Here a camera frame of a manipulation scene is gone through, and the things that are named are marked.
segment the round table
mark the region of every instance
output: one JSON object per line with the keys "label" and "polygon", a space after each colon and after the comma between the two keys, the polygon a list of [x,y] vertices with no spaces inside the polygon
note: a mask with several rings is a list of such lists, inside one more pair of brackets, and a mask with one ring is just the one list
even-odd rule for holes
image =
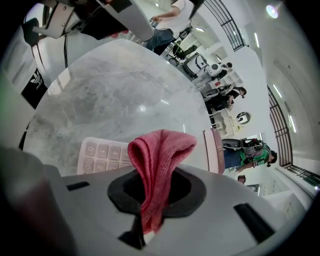
{"label": "round table", "polygon": [[88,52],[52,83],[30,122],[24,151],[62,176],[76,175],[86,137],[129,143],[167,129],[196,136],[197,146],[183,163],[208,170],[203,131],[210,128],[200,92],[181,72],[118,39]]}

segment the person in green shirt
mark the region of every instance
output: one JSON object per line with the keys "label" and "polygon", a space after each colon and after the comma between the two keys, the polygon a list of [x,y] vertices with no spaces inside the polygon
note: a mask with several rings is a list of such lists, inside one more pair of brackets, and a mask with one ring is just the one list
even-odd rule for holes
{"label": "person in green shirt", "polygon": [[240,173],[248,168],[255,168],[256,166],[267,164],[274,164],[277,159],[277,153],[270,150],[266,143],[263,143],[261,148],[255,150],[253,147],[248,147],[240,150],[225,149],[224,165],[225,168],[238,167],[237,172]]}

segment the person in white shirt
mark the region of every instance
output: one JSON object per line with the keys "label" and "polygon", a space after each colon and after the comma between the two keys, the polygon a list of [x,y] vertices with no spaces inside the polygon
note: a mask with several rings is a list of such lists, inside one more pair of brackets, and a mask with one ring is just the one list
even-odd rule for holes
{"label": "person in white shirt", "polygon": [[153,51],[156,47],[167,44],[173,39],[177,39],[189,23],[190,16],[194,9],[194,4],[189,0],[172,0],[172,9],[160,15],[152,17],[158,25],[154,30],[154,35],[146,43],[146,48]]}

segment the keyboard key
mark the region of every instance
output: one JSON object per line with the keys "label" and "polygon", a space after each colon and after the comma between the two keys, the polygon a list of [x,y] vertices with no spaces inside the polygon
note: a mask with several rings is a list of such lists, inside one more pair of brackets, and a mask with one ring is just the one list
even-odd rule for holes
{"label": "keyboard key", "polygon": [[118,168],[119,168],[119,163],[118,162],[108,162],[106,170],[110,171],[110,170],[115,170],[115,169],[118,169]]}
{"label": "keyboard key", "polygon": [[106,165],[107,162],[106,161],[101,161],[101,160],[96,160],[94,162],[94,169],[93,171],[95,173],[99,173],[99,172],[104,172],[106,170]]}
{"label": "keyboard key", "polygon": [[99,144],[96,150],[96,156],[98,158],[107,158],[109,146],[105,144]]}
{"label": "keyboard key", "polygon": [[121,147],[111,146],[110,150],[109,150],[109,159],[119,160],[120,159],[120,151],[121,151]]}
{"label": "keyboard key", "polygon": [[83,171],[85,174],[90,174],[94,170],[94,160],[92,158],[85,158],[83,160]]}
{"label": "keyboard key", "polygon": [[94,157],[95,154],[96,154],[96,148],[97,148],[97,143],[94,143],[94,142],[92,142],[92,141],[88,141],[88,142],[85,144],[84,153],[85,153],[87,156]]}
{"label": "keyboard key", "polygon": [[129,158],[129,155],[128,155],[128,149],[125,148],[125,147],[122,149],[121,160],[130,161],[130,158]]}
{"label": "keyboard key", "polygon": [[122,168],[122,167],[127,167],[127,166],[132,166],[132,164],[130,164],[130,163],[122,163],[122,164],[121,164],[121,168]]}

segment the folded cloth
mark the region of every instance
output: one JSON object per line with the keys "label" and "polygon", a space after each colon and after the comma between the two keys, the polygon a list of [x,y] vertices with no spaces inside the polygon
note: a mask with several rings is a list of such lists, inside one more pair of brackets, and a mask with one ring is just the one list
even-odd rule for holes
{"label": "folded cloth", "polygon": [[144,234],[160,228],[172,172],[196,144],[194,136],[164,129],[142,135],[129,143],[128,155],[144,186],[145,200],[141,206]]}

